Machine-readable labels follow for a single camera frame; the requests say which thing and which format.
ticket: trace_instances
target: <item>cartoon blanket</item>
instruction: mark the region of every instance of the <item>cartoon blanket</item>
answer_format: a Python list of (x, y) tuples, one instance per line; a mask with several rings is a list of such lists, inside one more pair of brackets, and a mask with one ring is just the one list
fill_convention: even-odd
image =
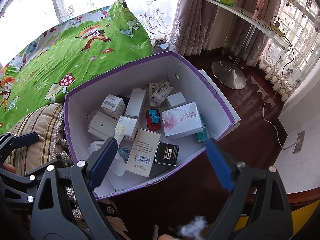
[(118, 1), (51, 28), (0, 71), (0, 134), (41, 106), (63, 103), (78, 85), (151, 54), (146, 31)]

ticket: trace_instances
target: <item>wooden floor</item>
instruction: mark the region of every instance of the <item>wooden floor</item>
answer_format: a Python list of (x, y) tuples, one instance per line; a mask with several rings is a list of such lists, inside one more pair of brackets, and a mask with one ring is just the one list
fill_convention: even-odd
[[(211, 64), (216, 56), (196, 55), (186, 57), (197, 69), (204, 69), (230, 101), (241, 121), (240, 126), (222, 138), (222, 148), (236, 159), (251, 167), (266, 168), (274, 163), (280, 153), (276, 131), (262, 118), (262, 106), (274, 95), (269, 81), (253, 67), (243, 70), (247, 85), (242, 90), (232, 90), (213, 76)], [(283, 103), (279, 97), (266, 104), (267, 120), (277, 120)], [(281, 134), (284, 143), (285, 135)], [(111, 198), (132, 240), (151, 239), (153, 226), (159, 234), (175, 236), (176, 228), (190, 222), (195, 216), (205, 216), (213, 222), (228, 198), (208, 161), (201, 154), (183, 169), (164, 181), (130, 193)]]

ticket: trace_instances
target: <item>wall outlet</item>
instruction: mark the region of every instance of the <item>wall outlet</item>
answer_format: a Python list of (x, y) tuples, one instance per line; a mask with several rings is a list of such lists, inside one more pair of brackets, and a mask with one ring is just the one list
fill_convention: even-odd
[(300, 140), (300, 142), (297, 143), (296, 146), (294, 147), (293, 154), (298, 153), (298, 152), (301, 151), (305, 132), (306, 131), (302, 131), (301, 133), (298, 134), (298, 139)]

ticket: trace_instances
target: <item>white wall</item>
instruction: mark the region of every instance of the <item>white wall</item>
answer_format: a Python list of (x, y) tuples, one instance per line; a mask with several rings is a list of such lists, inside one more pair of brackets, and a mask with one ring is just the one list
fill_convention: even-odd
[(287, 193), (320, 187), (320, 61), (289, 97), (279, 120), (288, 134), (284, 147), (306, 131), (301, 152), (282, 150), (274, 164)]
[(207, 50), (223, 47), (224, 41), (227, 37), (229, 28), (232, 23), (233, 15), (234, 14), (232, 12), (221, 8), (219, 9), (210, 34), (210, 42), (208, 42), (206, 47)]

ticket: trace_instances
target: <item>striped cushion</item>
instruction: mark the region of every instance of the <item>striped cushion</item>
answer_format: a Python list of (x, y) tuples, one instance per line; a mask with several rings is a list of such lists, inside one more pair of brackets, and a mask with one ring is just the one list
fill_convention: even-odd
[(37, 143), (15, 149), (7, 158), (6, 162), (15, 166), (18, 175), (24, 176), (27, 171), (49, 161), (53, 128), (62, 109), (63, 104), (43, 106), (22, 118), (11, 128), (11, 134), (21, 135), (35, 131), (39, 135)]

